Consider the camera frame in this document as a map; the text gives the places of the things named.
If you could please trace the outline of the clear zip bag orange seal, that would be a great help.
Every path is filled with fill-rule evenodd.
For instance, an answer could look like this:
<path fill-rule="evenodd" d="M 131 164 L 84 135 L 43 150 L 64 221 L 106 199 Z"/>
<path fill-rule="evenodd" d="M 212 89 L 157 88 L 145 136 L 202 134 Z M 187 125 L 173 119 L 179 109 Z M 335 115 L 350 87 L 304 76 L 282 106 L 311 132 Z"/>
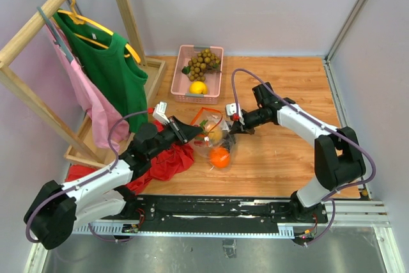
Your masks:
<path fill-rule="evenodd" d="M 237 147 L 237 138 L 231 134 L 233 123 L 220 111 L 202 107 L 191 121 L 202 132 L 190 142 L 194 151 L 205 158 L 213 169 L 227 171 Z"/>

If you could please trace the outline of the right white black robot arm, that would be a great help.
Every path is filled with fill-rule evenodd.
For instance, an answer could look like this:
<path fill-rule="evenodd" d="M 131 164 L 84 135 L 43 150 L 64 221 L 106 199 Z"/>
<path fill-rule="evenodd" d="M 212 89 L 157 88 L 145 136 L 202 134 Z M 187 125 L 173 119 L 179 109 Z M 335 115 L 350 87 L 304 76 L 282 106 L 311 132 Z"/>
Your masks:
<path fill-rule="evenodd" d="M 237 101 L 226 105 L 226 115 L 233 122 L 231 134 L 253 134 L 256 127 L 273 123 L 293 131 L 314 150 L 313 177 L 290 197 L 288 215 L 292 219 L 307 220 L 330 193 L 365 175 L 363 154 L 352 128 L 327 125 L 293 100 L 278 97 L 268 82 L 252 92 L 255 110 L 244 111 Z"/>

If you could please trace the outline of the yellow fake lemon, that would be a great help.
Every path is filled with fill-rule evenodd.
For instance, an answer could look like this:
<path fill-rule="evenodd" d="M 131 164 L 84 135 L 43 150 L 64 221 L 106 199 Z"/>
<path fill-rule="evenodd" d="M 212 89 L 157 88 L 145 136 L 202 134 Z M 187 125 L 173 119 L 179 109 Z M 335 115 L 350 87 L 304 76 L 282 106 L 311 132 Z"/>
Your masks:
<path fill-rule="evenodd" d="M 194 81 L 191 83 L 189 87 L 189 93 L 195 95 L 207 95 L 208 94 L 208 87 L 202 81 Z"/>

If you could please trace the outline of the small yellow fake fruit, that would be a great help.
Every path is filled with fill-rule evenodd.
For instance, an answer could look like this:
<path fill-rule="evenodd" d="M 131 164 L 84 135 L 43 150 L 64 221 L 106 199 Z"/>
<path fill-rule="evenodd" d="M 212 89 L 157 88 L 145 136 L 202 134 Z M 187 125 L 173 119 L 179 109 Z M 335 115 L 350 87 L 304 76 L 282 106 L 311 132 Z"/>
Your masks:
<path fill-rule="evenodd" d="M 205 131 L 212 145 L 217 145 L 223 138 L 223 130 L 219 125 L 209 124 L 205 127 Z"/>

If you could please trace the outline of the orange fake orange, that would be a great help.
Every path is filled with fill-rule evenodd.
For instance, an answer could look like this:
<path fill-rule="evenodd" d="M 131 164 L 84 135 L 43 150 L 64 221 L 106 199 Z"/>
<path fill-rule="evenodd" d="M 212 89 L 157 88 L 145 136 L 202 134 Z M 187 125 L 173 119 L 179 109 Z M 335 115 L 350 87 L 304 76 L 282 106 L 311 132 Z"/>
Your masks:
<path fill-rule="evenodd" d="M 215 147 L 210 150 L 210 164 L 216 168 L 226 168 L 230 163 L 230 153 L 224 147 Z"/>

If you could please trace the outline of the brown longan fruit bunch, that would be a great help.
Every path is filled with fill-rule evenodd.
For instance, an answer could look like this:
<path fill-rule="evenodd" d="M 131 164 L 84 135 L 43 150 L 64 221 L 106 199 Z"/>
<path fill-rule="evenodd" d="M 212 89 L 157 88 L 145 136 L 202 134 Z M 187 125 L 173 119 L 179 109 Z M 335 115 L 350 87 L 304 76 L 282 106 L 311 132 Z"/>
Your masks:
<path fill-rule="evenodd" d="M 190 57 L 187 65 L 181 72 L 185 74 L 191 82 L 205 82 L 208 74 L 216 74 L 221 71 L 221 58 L 210 49 L 203 49 L 195 56 Z"/>

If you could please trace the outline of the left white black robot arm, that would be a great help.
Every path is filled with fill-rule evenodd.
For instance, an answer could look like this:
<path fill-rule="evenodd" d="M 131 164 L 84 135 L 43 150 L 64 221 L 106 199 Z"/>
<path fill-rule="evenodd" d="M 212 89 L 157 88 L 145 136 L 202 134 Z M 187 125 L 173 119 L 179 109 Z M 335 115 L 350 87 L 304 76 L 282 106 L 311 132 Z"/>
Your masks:
<path fill-rule="evenodd" d="M 51 250 L 84 224 L 107 216 L 133 217 L 137 203 L 130 199 L 126 185 L 142 177 L 159 154 L 174 144 L 187 144 L 202 131 L 174 116 L 162 130 L 145 123 L 112 163 L 77 180 L 43 184 L 23 218 L 26 238 Z"/>

